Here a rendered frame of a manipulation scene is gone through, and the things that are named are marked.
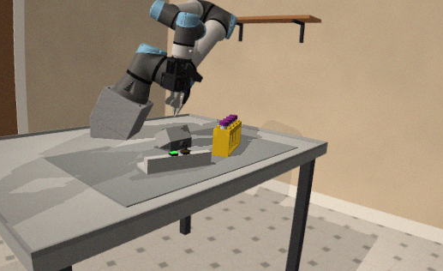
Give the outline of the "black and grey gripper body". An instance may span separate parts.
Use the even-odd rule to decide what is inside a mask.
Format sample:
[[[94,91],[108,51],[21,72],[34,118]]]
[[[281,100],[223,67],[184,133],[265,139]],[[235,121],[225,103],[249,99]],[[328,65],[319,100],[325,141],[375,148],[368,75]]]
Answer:
[[[172,92],[181,92],[190,85],[190,76],[184,70],[186,63],[191,63],[190,59],[175,58],[173,56],[167,58],[166,70],[162,72],[160,86]],[[181,66],[182,65],[182,66]],[[179,72],[178,72],[179,70]],[[162,78],[163,83],[162,83]]]

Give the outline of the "grey key housing with blue and green buttons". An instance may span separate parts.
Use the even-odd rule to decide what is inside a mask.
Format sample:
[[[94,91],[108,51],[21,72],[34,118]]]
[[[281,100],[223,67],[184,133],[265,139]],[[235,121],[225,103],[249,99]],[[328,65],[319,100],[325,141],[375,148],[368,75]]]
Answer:
[[[187,148],[190,148],[192,143],[192,136],[189,132],[189,127],[187,124],[165,128],[154,136],[156,142],[158,143],[158,146],[155,146],[155,148],[162,149],[167,152],[173,152],[180,149],[188,150]]]

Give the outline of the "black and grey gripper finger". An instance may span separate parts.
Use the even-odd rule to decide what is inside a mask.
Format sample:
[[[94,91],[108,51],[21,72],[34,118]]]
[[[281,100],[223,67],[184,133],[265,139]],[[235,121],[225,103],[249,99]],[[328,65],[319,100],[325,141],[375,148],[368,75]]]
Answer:
[[[178,92],[176,98],[171,101],[171,106],[176,107],[174,117],[177,116],[184,104],[187,102],[190,95],[190,88],[191,86],[188,84],[187,88],[185,88],[182,92]]]
[[[169,96],[167,99],[165,99],[165,103],[166,103],[167,105],[171,105],[171,101],[172,101],[174,98],[176,98],[176,94],[177,94],[177,92],[172,92],[172,91],[171,91],[170,96]],[[172,113],[173,113],[173,116],[175,115],[175,110],[176,110],[176,107],[172,107]]]

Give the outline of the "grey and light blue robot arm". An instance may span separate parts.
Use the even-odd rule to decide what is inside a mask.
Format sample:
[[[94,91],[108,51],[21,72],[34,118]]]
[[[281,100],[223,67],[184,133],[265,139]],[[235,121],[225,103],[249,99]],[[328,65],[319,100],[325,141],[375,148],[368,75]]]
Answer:
[[[171,52],[173,57],[192,59],[191,63],[186,63],[184,69],[190,76],[192,87],[196,81],[201,82],[203,79],[197,72],[197,67],[218,41],[230,38],[237,18],[208,1],[189,2],[168,4],[157,0],[150,9],[150,16],[175,31]],[[153,81],[160,85],[167,58],[166,51],[141,44],[126,74],[116,83],[114,89],[124,98],[145,105]]]

